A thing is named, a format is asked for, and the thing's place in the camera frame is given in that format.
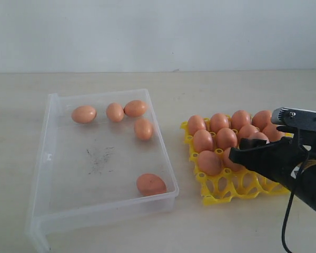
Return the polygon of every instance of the egg tray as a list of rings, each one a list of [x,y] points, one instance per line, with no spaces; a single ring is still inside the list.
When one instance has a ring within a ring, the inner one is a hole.
[[[209,118],[204,118],[207,129],[209,129]],[[222,168],[217,176],[208,176],[199,170],[197,159],[198,153],[194,151],[193,137],[189,135],[187,121],[181,124],[181,129],[185,130],[184,143],[189,145],[189,160],[194,162],[193,173],[196,180],[201,184],[201,196],[204,206],[217,203],[231,202],[232,198],[253,199],[260,193],[268,195],[280,195],[289,191],[279,183],[273,182],[260,174],[247,170],[245,167],[234,172],[230,168]],[[214,152],[221,158],[222,149],[215,149]]]

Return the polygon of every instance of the metal screw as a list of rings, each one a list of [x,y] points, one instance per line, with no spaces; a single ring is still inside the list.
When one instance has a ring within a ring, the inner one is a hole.
[[[295,115],[296,115],[295,112],[290,112],[290,113],[289,113],[289,116],[290,116],[291,119],[292,119],[293,117],[295,117]]]

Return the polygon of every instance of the yellow plastic egg carton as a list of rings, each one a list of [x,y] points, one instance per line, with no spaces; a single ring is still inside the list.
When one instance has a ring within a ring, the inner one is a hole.
[[[209,129],[209,118],[204,118]],[[201,184],[201,196],[204,206],[217,203],[228,203],[234,197],[241,199],[253,199],[260,193],[268,195],[280,195],[289,191],[279,183],[273,182],[254,171],[247,170],[245,167],[234,172],[230,168],[223,168],[217,176],[208,176],[200,171],[197,164],[198,153],[194,151],[193,137],[189,135],[187,121],[181,124],[181,129],[185,130],[184,143],[189,145],[189,160],[194,162],[193,173],[196,180]],[[220,157],[222,149],[214,151]]]

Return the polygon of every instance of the white wall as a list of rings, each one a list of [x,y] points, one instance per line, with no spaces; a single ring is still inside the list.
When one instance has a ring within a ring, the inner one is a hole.
[[[0,0],[0,72],[316,69],[316,0]]]

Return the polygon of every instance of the egg holder slot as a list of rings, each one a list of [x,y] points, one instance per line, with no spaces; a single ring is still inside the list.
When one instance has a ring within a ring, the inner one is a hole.
[[[204,118],[207,129],[209,129],[209,118]],[[187,121],[183,122],[180,126],[184,129],[184,143],[189,145],[189,161],[194,162],[193,173],[196,180],[201,185],[201,197],[204,206],[209,206],[217,203],[231,202],[232,198],[237,197],[240,199],[254,199],[260,193],[267,195],[281,195],[289,191],[280,185],[273,182],[260,174],[249,171],[245,167],[234,172],[230,168],[222,167],[222,171],[217,176],[208,176],[199,170],[198,167],[198,153],[194,151],[193,137],[189,135]],[[223,154],[222,149],[215,149],[214,152],[221,158]]]

